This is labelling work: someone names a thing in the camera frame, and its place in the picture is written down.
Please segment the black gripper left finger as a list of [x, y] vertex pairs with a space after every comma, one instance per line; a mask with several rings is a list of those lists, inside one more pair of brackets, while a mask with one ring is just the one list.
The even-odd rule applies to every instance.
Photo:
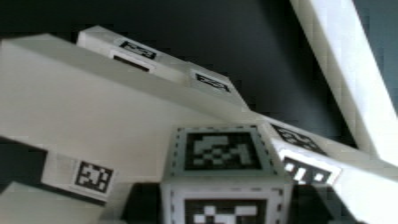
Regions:
[[159, 183], [120, 183], [99, 224], [164, 224]]

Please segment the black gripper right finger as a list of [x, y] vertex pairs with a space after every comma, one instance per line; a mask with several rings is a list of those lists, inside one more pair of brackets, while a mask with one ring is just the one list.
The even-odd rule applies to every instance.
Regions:
[[369, 224], [353, 215], [335, 189], [298, 185], [290, 204], [290, 224]]

